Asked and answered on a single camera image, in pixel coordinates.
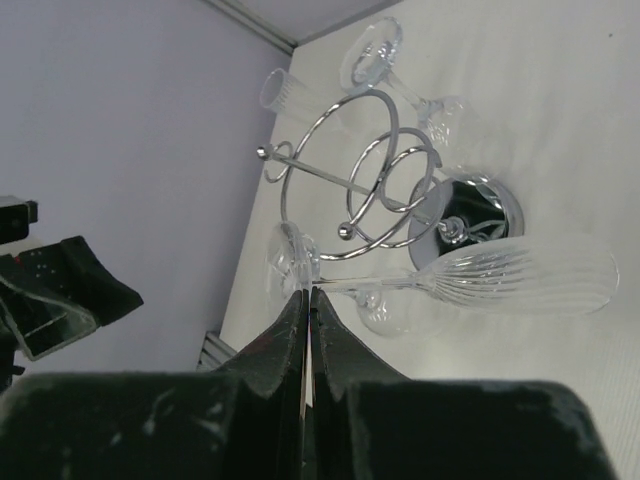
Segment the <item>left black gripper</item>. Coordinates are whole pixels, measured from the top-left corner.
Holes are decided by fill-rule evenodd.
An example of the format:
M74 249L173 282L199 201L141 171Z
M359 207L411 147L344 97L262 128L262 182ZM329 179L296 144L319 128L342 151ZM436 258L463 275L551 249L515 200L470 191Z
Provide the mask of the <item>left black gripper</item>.
M38 203L1 197L1 244L28 239L38 221ZM143 305L138 292L116 279L82 236L29 252L29 272L19 256L1 255L1 388L24 373L20 350L39 359L106 327ZM62 310L44 302L43 286L85 310Z

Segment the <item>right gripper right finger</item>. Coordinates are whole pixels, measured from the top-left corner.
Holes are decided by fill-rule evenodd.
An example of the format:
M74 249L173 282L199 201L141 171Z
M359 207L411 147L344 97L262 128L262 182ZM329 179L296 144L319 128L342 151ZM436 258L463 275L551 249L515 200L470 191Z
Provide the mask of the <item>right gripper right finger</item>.
M590 411L543 381L412 380L311 295L321 479L612 479Z

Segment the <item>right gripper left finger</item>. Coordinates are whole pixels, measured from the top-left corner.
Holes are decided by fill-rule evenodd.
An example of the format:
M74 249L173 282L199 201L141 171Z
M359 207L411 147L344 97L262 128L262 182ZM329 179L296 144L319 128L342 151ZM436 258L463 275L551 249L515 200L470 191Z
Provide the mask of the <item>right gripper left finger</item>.
M5 479L298 479L308 294L212 372L29 376L1 398Z

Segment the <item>ribbed champagne flute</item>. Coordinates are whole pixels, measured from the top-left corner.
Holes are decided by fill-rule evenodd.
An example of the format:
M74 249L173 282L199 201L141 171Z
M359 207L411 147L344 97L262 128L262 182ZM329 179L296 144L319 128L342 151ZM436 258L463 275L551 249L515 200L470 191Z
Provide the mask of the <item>ribbed champagne flute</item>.
M277 68L264 81L259 103L276 115L309 126L335 101L311 89L284 69Z

